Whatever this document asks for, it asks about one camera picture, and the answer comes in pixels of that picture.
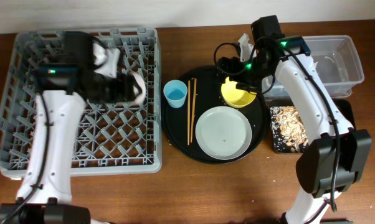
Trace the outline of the pink plastic cup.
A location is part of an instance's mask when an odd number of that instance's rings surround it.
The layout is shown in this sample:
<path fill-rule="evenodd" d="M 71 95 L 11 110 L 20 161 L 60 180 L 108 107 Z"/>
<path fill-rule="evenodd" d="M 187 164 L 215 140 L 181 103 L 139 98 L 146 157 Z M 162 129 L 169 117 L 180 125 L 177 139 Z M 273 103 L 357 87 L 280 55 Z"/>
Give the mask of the pink plastic cup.
<path fill-rule="evenodd" d="M 141 105 L 146 96 L 146 85 L 143 77 L 134 71 L 118 73 L 117 80 L 121 81 L 121 90 L 117 101 L 131 105 Z"/>

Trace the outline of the yellow bowl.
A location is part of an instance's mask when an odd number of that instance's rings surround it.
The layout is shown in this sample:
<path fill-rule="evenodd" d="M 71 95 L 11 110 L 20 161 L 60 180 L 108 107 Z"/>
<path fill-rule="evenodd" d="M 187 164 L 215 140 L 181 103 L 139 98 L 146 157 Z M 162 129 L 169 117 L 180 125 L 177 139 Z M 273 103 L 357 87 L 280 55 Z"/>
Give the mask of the yellow bowl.
<path fill-rule="evenodd" d="M 230 78 L 226 78 L 225 83 L 221 85 L 221 96 L 227 105 L 233 108 L 243 108 L 256 99 L 255 93 L 237 89 L 236 86 L 237 82 L 231 81 Z"/>

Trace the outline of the blue plastic cup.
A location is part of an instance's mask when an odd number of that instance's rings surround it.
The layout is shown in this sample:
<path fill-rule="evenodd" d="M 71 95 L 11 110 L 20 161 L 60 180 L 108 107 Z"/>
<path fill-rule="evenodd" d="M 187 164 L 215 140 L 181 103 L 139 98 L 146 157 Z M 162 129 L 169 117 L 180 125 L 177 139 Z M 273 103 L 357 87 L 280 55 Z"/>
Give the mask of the blue plastic cup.
<path fill-rule="evenodd" d="M 163 94 L 172 108 L 180 108 L 184 105 L 188 88 L 181 80 L 171 80 L 165 84 Z"/>

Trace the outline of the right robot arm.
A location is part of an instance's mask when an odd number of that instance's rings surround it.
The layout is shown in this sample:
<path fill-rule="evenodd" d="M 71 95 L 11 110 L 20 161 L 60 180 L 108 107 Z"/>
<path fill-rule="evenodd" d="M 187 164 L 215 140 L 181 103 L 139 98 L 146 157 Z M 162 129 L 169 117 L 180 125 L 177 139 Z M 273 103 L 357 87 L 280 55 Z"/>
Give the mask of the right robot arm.
<path fill-rule="evenodd" d="M 215 58 L 219 81 L 227 77 L 249 93 L 261 93 L 259 82 L 271 76 L 286 89 L 303 122 L 309 147 L 296 163 L 299 193 L 281 223 L 320 223 L 336 198 L 360 181 L 372 139 L 357 130 L 335 105 L 322 84 L 304 38 L 287 37 L 275 15 L 251 25 L 254 46 L 247 60 Z"/>

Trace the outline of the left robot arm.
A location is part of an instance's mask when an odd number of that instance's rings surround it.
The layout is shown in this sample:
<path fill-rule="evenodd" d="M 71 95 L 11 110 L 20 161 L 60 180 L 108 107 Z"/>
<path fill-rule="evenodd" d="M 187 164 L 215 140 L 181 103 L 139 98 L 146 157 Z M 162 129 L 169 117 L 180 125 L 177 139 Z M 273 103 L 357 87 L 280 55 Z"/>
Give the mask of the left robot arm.
<path fill-rule="evenodd" d="M 0 223 L 91 223 L 72 204 L 72 152 L 87 103 L 142 104 L 146 85 L 118 69 L 121 50 L 86 32 L 67 31 L 62 53 L 32 71 L 36 124 L 27 172 L 14 203 L 0 206 Z"/>

